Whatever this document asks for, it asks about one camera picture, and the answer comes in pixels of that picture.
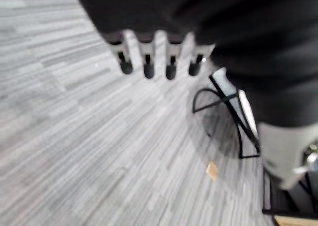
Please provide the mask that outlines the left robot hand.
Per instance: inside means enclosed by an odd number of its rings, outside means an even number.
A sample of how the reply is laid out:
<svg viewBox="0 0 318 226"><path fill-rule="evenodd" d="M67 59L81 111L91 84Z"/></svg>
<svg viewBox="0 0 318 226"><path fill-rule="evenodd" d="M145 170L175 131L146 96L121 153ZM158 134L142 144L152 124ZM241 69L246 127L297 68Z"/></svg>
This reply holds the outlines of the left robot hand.
<svg viewBox="0 0 318 226"><path fill-rule="evenodd" d="M318 138L318 0L79 0L123 73L133 70L124 37L131 30L152 78L152 41L165 31L167 78L188 33L195 48L189 74L209 57L245 92L254 114L264 169L281 189L307 167L303 150Z"/></svg>

